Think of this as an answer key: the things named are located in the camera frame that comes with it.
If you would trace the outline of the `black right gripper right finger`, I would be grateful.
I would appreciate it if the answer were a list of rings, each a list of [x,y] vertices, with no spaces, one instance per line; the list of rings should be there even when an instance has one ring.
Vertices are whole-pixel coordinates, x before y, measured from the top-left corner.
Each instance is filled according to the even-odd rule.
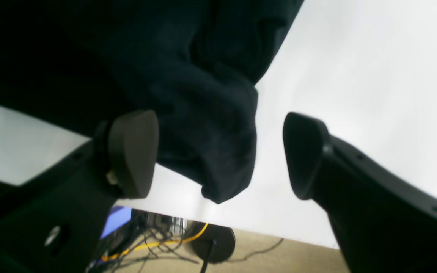
[[[326,211],[352,273],[437,273],[437,198],[331,135],[319,119],[287,114],[291,188]]]

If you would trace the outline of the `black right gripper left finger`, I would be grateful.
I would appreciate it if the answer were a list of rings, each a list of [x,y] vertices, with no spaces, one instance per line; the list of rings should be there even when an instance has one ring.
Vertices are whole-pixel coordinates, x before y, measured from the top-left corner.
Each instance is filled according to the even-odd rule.
[[[0,273],[85,272],[116,201],[149,194],[158,144],[156,113],[139,110],[29,182],[0,182]]]

